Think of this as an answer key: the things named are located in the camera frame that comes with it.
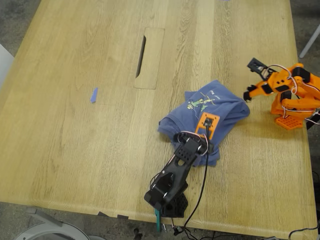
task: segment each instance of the chair leg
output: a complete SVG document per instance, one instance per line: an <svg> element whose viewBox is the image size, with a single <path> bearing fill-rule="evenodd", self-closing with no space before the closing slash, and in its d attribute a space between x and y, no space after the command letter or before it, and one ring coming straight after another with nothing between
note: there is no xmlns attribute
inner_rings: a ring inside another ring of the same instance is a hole
<svg viewBox="0 0 320 240"><path fill-rule="evenodd" d="M305 47L302 50L302 52L300 53L299 58L302 59L306 55L306 53L308 52L309 48L314 43L314 41L316 40L316 38L318 37L319 34L320 34L320 24L317 27L317 29L315 30L315 32L312 35L312 37L310 38L310 40L308 41L308 43L305 45Z"/></svg>

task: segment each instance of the power cord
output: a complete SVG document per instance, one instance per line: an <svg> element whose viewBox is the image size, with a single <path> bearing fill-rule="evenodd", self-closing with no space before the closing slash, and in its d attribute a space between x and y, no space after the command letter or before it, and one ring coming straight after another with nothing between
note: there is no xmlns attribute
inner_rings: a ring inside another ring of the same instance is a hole
<svg viewBox="0 0 320 240"><path fill-rule="evenodd" d="M317 224L316 227L313 227L313 228L308 228L308 227L306 227L306 228L302 228L302 229L298 229L298 230L294 230L294 231L290 232L290 233L289 233L289 236L288 236L288 240L291 240L291 235L294 234L294 233L296 233L296 232L303 232L303 231L305 231L305 230L316 230L316 229L319 228L319 226L320 226L320 219L319 219L318 224Z"/></svg>

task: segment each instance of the gray floor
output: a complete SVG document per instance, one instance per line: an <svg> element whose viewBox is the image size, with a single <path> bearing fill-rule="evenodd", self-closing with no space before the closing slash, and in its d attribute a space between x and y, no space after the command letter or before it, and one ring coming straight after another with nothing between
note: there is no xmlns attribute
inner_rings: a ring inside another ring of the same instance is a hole
<svg viewBox="0 0 320 240"><path fill-rule="evenodd" d="M0 0L0 43L15 55L27 31L28 25L39 5L40 0ZM301 52L311 34L320 24L319 0L291 0L296 47ZM320 37L300 60L305 68L320 76ZM320 126L314 126L308 131L312 168L320 173ZM36 221L25 214L25 206L0 202L0 240L14 239L17 234L34 225ZM64 211L44 209L56 219L71 223L83 229L89 235L98 235L107 240L133 239L134 228L139 228L146 240L187 239L183 236L173 236L170 226L168 233L158 233L153 223L86 215ZM211 231L192 229L197 237L211 236ZM253 240L257 237L236 235L224 236L221 240Z"/></svg>

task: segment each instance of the orange servo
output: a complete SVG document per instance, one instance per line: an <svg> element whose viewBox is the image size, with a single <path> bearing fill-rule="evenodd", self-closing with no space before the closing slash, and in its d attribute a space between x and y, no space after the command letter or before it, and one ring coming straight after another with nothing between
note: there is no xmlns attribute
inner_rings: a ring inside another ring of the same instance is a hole
<svg viewBox="0 0 320 240"><path fill-rule="evenodd" d="M271 113L281 115L275 119L281 127L287 130L302 128L304 120L310 121L308 118L320 108L320 77L306 71L303 64L296 63L289 68L277 64L266 66L253 58L248 67L258 73L262 81L249 86L243 99L249 102L258 95L277 93ZM277 72L271 67L282 70ZM292 94L298 99L291 99Z"/></svg>

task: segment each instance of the wood grain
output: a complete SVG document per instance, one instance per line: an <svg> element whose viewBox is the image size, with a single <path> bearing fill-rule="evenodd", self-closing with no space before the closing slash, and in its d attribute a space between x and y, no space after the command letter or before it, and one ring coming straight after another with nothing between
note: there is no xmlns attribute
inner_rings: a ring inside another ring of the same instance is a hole
<svg viewBox="0 0 320 240"><path fill-rule="evenodd" d="M134 87L137 89L156 89L165 30L163 28L146 27L145 42L142 43Z"/></svg>
<svg viewBox="0 0 320 240"><path fill-rule="evenodd" d="M155 89L134 88L146 28L165 32ZM213 79L241 96L252 57L297 61L289 0L42 0L0 92L0 201L155 222L143 196L173 152L159 120ZM220 144L190 227L286 239L316 225L306 129L277 126L272 100Z"/></svg>

